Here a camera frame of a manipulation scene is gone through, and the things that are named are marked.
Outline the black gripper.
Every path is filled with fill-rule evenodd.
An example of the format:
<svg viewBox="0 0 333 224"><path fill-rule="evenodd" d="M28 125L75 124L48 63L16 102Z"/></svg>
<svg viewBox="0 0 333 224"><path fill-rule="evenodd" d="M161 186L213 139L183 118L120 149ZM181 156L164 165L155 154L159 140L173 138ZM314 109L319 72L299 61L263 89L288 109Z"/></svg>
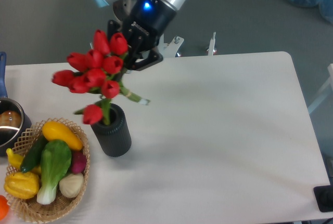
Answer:
<svg viewBox="0 0 333 224"><path fill-rule="evenodd" d="M137 0L129 16L123 23L109 20L107 23L107 38L116 33L122 33L127 43L135 48L139 37L142 43L137 51L130 49L126 58L126 68L133 71L142 71L163 61L163 55L158 51L157 45L161 35L169 23L176 16L176 11L162 0Z"/></svg>

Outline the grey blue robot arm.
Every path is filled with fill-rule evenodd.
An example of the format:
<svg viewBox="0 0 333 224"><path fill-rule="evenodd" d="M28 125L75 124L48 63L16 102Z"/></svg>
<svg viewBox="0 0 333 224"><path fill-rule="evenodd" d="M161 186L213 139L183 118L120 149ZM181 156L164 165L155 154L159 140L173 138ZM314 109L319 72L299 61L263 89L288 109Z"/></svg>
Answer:
<svg viewBox="0 0 333 224"><path fill-rule="evenodd" d="M186 0L94 0L98 7L111 6L114 19L107 24L107 38L124 35L130 46L125 68L141 71L175 55L163 46L164 32Z"/></svg>

